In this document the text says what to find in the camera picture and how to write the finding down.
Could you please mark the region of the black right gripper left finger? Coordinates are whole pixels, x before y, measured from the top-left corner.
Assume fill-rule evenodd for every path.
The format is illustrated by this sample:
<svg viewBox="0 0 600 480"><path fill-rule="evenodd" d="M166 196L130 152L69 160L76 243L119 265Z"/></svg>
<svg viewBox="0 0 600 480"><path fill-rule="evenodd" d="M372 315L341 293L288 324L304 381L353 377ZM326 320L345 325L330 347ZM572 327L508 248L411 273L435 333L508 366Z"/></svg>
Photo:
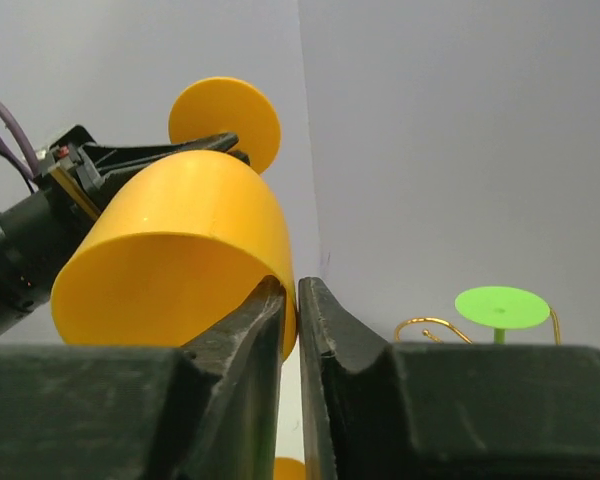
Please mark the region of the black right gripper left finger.
<svg viewBox="0 0 600 480"><path fill-rule="evenodd" d="M178 348L0 345L0 479L269 479L285 290Z"/></svg>

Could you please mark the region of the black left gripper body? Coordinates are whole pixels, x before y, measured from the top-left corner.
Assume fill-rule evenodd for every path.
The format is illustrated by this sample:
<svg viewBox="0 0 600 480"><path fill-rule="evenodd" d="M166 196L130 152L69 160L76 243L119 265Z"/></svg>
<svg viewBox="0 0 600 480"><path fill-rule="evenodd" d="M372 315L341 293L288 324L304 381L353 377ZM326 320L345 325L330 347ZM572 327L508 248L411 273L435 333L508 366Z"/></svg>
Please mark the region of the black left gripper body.
<svg viewBox="0 0 600 480"><path fill-rule="evenodd" d="M61 192L85 218L97 220L105 205L100 192L104 180L86 147L96 147L96 142L83 125L75 124L36 148L34 184Z"/></svg>

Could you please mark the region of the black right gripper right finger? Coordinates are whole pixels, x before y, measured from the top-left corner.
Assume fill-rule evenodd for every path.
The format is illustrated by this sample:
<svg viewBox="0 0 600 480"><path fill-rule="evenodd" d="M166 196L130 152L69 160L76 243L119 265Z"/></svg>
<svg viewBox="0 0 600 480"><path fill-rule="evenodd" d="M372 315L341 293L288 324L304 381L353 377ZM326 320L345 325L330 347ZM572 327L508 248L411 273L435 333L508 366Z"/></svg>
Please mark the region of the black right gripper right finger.
<svg viewBox="0 0 600 480"><path fill-rule="evenodd" d="M390 343L298 285L311 479L600 479L600 350Z"/></svg>

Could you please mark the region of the orange wine glass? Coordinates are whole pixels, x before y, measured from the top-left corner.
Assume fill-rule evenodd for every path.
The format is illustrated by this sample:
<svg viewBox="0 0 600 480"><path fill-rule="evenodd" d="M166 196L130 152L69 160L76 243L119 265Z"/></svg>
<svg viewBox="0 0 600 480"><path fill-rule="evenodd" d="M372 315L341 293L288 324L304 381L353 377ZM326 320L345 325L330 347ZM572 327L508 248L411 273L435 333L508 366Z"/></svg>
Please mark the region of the orange wine glass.
<svg viewBox="0 0 600 480"><path fill-rule="evenodd" d="M274 480L306 480L306 466L289 457L276 457L273 469Z"/></svg>
<svg viewBox="0 0 600 480"><path fill-rule="evenodd" d="M273 105L246 81L206 78L177 98L168 132L175 144L233 132L253 163L186 151L134 175L55 279L50 305L58 334L70 345L178 347L273 276L286 292L282 351L290 354L291 242L263 179L281 143Z"/></svg>

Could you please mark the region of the green wine glass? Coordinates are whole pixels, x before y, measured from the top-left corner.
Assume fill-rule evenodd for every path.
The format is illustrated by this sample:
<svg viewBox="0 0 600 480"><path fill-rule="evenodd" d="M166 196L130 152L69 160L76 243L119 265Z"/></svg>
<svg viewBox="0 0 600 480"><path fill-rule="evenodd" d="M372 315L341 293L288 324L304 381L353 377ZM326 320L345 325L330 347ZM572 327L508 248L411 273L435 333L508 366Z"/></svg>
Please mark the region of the green wine glass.
<svg viewBox="0 0 600 480"><path fill-rule="evenodd" d="M527 330L545 322L551 307L539 295L511 286L480 286L458 294L456 311L470 322L493 330L496 344L504 344L509 330Z"/></svg>

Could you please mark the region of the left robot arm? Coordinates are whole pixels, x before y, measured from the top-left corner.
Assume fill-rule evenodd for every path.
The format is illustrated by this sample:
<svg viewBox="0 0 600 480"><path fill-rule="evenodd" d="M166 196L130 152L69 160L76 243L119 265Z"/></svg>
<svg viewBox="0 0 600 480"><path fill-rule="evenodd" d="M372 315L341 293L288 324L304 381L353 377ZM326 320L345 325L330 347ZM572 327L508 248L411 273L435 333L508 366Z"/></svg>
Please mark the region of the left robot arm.
<svg viewBox="0 0 600 480"><path fill-rule="evenodd" d="M169 155L196 150L253 162L233 132L177 144L105 146L75 125L48 146L34 178L37 191L0 212L0 335L50 299L51 287L94 221L51 176L59 165L104 210L135 174Z"/></svg>

